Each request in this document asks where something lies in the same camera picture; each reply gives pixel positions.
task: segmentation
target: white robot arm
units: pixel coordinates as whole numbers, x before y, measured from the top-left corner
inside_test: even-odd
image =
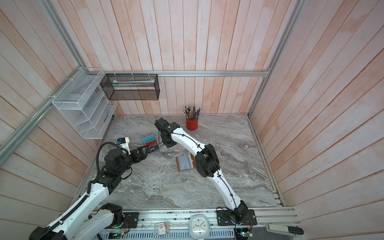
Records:
[[[111,194],[122,179],[130,176],[129,174],[127,177],[122,178],[121,175],[130,169],[134,163],[138,163],[147,157],[147,146],[129,151],[127,150],[128,143],[129,139],[127,137],[118,139],[116,143],[103,143],[96,157],[97,166],[99,165],[98,156],[104,145],[111,144],[116,148],[110,150],[104,157],[105,166],[101,170],[97,167],[97,176],[88,183],[87,191],[46,228],[37,227],[31,233],[29,239],[88,240],[108,226],[120,227],[124,220],[122,207],[111,203],[103,205],[93,218],[84,225],[81,226],[81,224],[94,208]]]
[[[167,148],[179,143],[195,156],[197,171],[213,183],[223,197],[225,205],[231,211],[232,221],[239,224],[248,207],[223,176],[214,147],[195,140],[175,122],[168,123],[160,118],[156,120],[155,126],[160,131],[160,136]]]

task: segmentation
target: marble tabletop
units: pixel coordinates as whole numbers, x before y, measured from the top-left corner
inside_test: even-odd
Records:
[[[113,119],[105,141],[116,142],[120,137],[129,137],[130,149],[142,146],[144,136],[158,133],[154,123],[161,117],[178,123],[198,141],[214,146],[225,178],[248,207],[276,206],[245,115],[202,115],[195,131],[186,129],[185,117],[180,115],[118,116]],[[103,147],[100,166],[104,165],[104,156],[112,148]],[[121,205],[123,209],[225,207],[216,188],[196,169],[177,170],[176,157],[186,154],[187,150],[180,144],[169,149],[163,146],[160,151],[149,154],[147,159],[132,166],[132,175],[122,180],[97,208],[108,202]],[[93,164],[86,181],[95,176],[96,165]]]

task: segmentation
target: white wire shelf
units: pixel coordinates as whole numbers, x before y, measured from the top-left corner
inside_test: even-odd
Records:
[[[108,105],[104,91],[96,90],[103,77],[103,70],[87,75],[82,68],[52,101],[83,138],[101,139],[117,106]]]

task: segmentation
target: red cup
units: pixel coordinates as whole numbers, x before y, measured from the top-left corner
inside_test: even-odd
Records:
[[[197,126],[199,124],[199,119],[196,120],[189,120],[188,118],[185,118],[187,120],[187,129],[190,131],[194,131],[197,129]]]

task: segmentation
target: alarm clock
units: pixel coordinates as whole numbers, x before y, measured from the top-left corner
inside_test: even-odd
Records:
[[[205,239],[211,231],[209,220],[203,214],[193,215],[189,219],[188,229],[193,239]]]

